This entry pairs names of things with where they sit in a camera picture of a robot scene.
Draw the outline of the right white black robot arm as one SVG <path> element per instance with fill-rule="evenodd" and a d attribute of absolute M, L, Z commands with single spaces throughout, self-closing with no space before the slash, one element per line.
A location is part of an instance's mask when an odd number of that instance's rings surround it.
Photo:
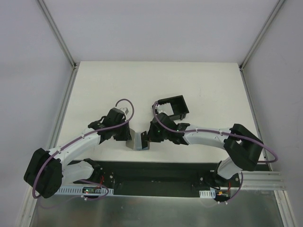
<path fill-rule="evenodd" d="M 165 117 L 150 121 L 147 132 L 149 142 L 169 140 L 177 145 L 206 145 L 227 152 L 228 158 L 220 161 L 213 174 L 217 186 L 225 186 L 232 176 L 244 171 L 255 171 L 262 152 L 263 142 L 241 124 L 230 128 L 210 129 L 189 123 L 175 123 Z"/>

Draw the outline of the black plastic card box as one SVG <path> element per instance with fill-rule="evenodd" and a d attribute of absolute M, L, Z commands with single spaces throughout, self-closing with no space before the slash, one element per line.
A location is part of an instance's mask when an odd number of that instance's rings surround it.
<path fill-rule="evenodd" d="M 155 113 L 160 121 L 169 118 L 171 121 L 183 120 L 189 113 L 183 95 L 157 100 Z"/>

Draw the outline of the grey leather card holder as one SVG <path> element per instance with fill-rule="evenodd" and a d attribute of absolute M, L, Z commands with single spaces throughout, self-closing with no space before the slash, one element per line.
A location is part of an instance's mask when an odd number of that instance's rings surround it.
<path fill-rule="evenodd" d="M 125 145 L 134 150 L 134 151 L 143 151 L 143 150 L 149 150 L 150 149 L 150 142 L 148 141 L 148 148 L 142 148 L 141 146 L 141 133 L 142 132 L 136 132 L 132 129 L 130 129 L 130 133 L 132 136 L 132 140 L 126 141 Z"/>

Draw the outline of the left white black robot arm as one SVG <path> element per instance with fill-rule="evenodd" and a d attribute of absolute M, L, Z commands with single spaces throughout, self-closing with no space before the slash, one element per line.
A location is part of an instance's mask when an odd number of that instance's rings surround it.
<path fill-rule="evenodd" d="M 24 175 L 24 181 L 32 186 L 33 198 L 47 199 L 65 183 L 86 181 L 100 184 L 103 173 L 99 164 L 90 158 L 76 164 L 71 164 L 71 161 L 88 149 L 122 133 L 128 125 L 128 121 L 114 126 L 95 121 L 70 142 L 49 150 L 36 150 Z"/>

